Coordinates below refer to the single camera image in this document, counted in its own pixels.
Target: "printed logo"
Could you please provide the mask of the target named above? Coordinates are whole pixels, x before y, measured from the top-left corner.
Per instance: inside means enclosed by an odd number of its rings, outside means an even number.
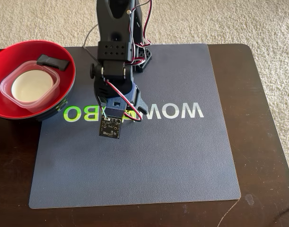
[[[174,108],[173,112],[168,111],[168,107],[170,106]],[[84,116],[83,116],[84,120],[88,122],[99,121],[99,114],[101,114],[101,111],[99,111],[98,105],[85,106],[83,108],[83,112],[84,112]],[[163,105],[162,111],[161,111],[163,117],[168,118],[168,119],[174,119],[179,116],[181,118],[186,118],[186,116],[190,118],[194,118],[196,116],[196,112],[198,113],[199,117],[204,117],[198,103],[193,103],[192,109],[189,107],[187,103],[183,103],[181,111],[179,110],[179,107],[177,105],[173,103],[167,103]],[[81,116],[82,116],[82,111],[77,106],[69,106],[63,112],[63,118],[67,122],[76,122],[81,118]],[[146,115],[146,118],[147,120],[152,120],[153,118],[157,118],[157,119],[162,118],[157,104],[152,104],[148,114]]]

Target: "dark wooden table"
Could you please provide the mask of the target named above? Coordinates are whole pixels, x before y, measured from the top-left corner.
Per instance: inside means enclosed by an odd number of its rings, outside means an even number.
[[[209,45],[242,197],[222,227],[289,227],[289,168],[248,46]],[[217,227],[236,201],[32,210],[41,124],[0,119],[0,227]]]

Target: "mouse pad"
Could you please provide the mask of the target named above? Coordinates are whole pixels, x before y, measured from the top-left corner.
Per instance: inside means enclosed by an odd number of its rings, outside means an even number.
[[[67,106],[42,123],[30,208],[240,198],[207,45],[149,49],[152,60],[134,73],[149,114],[142,122],[125,119],[112,139],[99,136],[93,59],[81,47],[67,48],[75,85]]]

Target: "plastic container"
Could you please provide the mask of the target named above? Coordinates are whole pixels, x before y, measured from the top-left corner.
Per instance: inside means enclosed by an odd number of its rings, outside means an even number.
[[[30,104],[24,104],[16,99],[14,99],[11,88],[13,82],[19,77],[21,74],[31,70],[42,70],[47,72],[51,78],[53,79],[54,85],[39,98],[37,101],[32,102]],[[40,66],[36,64],[36,61],[27,61],[21,64],[18,68],[16,68],[12,73],[10,73],[0,84],[0,92],[9,100],[11,100],[16,105],[21,108],[25,108],[32,113],[36,113],[38,111],[46,108],[58,95],[59,95],[59,83],[60,77],[57,72],[46,67]]]
[[[78,48],[69,48],[77,54]],[[21,108],[0,92],[0,117],[13,121],[43,121],[59,113],[68,103],[75,83],[76,67],[71,54],[62,46],[46,40],[28,40],[0,51],[0,84],[11,72],[27,61],[36,61],[42,54],[69,61],[65,71],[53,69],[60,77],[59,95],[44,109],[32,113]]]

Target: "clear plastic lid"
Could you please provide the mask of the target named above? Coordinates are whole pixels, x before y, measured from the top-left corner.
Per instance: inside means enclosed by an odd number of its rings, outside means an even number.
[[[21,74],[27,71],[31,71],[31,70],[42,70],[42,71],[47,72],[53,79],[54,85],[46,93],[44,93],[41,96],[41,98],[39,98],[37,101],[30,103],[30,104],[23,104],[13,97],[12,92],[11,92],[12,84],[14,83],[16,78],[19,77]],[[54,70],[46,66],[37,65],[36,61],[27,61],[21,64],[12,73],[10,73],[7,77],[4,78],[4,80],[0,84],[0,92],[6,98],[11,100],[13,103],[17,104],[18,106],[22,108],[28,109],[32,112],[34,110],[38,111],[40,108],[44,108],[45,105],[49,104],[58,96],[59,83],[60,83],[60,77],[57,72],[55,72]]]

